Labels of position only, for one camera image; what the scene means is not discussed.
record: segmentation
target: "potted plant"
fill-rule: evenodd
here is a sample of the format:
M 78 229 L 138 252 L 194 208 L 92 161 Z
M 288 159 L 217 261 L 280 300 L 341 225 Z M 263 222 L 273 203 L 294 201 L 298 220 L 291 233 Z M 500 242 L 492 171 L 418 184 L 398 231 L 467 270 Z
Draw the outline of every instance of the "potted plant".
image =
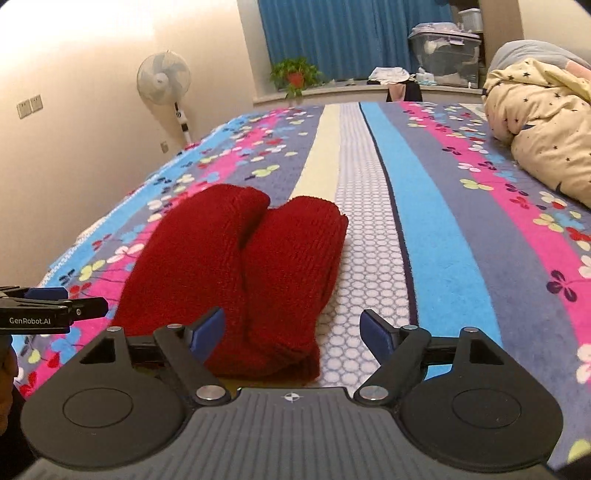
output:
M 287 98 L 301 97 L 303 90 L 320 83 L 321 75 L 318 67 L 310 65 L 305 57 L 285 59 L 275 63 L 271 70 L 271 80 L 277 88 L 287 88 Z

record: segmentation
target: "blue curtain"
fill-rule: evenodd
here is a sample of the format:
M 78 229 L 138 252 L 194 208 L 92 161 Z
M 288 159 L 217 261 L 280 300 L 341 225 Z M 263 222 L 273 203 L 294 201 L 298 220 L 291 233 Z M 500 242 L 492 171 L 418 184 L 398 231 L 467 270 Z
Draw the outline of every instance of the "blue curtain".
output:
M 452 20 L 447 0 L 259 0 L 259 8 L 273 63 L 304 56 L 337 80 L 414 70 L 412 28 Z

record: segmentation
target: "floral bedspread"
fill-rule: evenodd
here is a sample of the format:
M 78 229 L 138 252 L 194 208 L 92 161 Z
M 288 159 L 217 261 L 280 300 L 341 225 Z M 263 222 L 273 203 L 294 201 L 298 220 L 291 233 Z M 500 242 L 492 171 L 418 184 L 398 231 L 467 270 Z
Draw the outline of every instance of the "floral bedspread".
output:
M 476 326 L 559 401 L 565 428 L 551 463 L 591 449 L 591 213 L 520 170 L 478 109 L 461 105 L 245 115 L 179 154 L 51 266 L 43 286 L 103 296 L 110 310 L 68 335 L 15 338 L 25 396 L 109 325 L 159 220 L 216 183 L 261 189 L 272 206 L 322 197 L 349 217 L 317 326 L 318 385 L 353 391 L 378 367 L 359 336 L 363 308 L 439 336 Z

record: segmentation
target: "wall outlet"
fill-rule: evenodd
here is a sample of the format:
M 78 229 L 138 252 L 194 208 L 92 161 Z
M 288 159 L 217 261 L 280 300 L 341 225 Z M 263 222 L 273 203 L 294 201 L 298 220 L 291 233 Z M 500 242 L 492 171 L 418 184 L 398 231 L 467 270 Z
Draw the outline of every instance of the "wall outlet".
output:
M 31 98 L 31 109 L 33 112 L 38 112 L 43 109 L 43 102 L 41 101 L 41 95 L 37 95 Z
M 23 102 L 18 103 L 17 110 L 18 116 L 21 118 L 21 120 L 26 116 L 31 115 L 33 113 L 33 110 L 31 109 L 31 101 L 25 100 Z

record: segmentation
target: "metal screw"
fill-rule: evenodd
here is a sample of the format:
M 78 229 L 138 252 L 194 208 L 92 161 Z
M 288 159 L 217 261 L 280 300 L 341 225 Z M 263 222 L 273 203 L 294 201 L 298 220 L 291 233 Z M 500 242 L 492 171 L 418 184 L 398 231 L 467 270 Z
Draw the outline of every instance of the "metal screw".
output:
M 378 385 L 368 385 L 359 390 L 359 395 L 365 400 L 378 401 L 388 396 L 388 390 Z
M 226 389 L 219 385 L 204 385 L 196 392 L 202 400 L 219 400 L 226 394 Z

